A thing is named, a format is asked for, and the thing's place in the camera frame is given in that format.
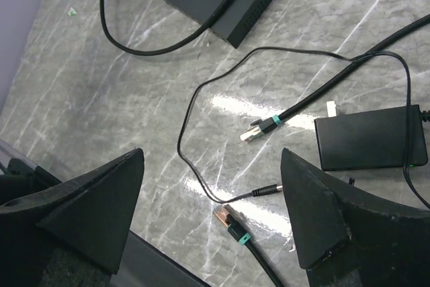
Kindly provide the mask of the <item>black power adapter brick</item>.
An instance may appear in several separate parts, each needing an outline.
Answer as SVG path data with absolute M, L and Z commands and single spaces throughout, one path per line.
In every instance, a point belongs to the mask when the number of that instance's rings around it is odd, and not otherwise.
M 314 121 L 324 171 L 402 167 L 406 108 L 341 114 Z

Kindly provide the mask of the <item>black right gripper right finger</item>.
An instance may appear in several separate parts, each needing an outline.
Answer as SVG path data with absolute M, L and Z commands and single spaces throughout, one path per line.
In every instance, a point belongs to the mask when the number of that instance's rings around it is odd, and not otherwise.
M 429 212 L 337 179 L 288 149 L 280 165 L 311 286 L 428 286 Z

